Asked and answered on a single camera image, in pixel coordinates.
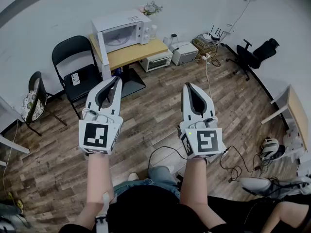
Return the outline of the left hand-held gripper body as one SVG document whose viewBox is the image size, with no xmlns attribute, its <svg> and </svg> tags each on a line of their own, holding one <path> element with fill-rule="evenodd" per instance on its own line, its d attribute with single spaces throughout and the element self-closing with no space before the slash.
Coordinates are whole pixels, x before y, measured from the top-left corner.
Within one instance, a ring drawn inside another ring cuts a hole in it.
<svg viewBox="0 0 311 233">
<path fill-rule="evenodd" d="M 122 117 L 116 110 L 102 108 L 100 111 L 84 108 L 79 121 L 79 146 L 88 154 L 111 155 L 121 132 Z"/>
</svg>

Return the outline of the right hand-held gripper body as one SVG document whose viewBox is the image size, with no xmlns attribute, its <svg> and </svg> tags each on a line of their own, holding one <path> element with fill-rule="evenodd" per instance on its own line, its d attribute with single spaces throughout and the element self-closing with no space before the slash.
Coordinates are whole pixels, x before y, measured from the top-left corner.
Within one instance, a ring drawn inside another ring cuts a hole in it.
<svg viewBox="0 0 311 233">
<path fill-rule="evenodd" d="M 188 159 L 210 158 L 225 152 L 222 129 L 217 118 L 182 121 L 178 128 Z"/>
</svg>

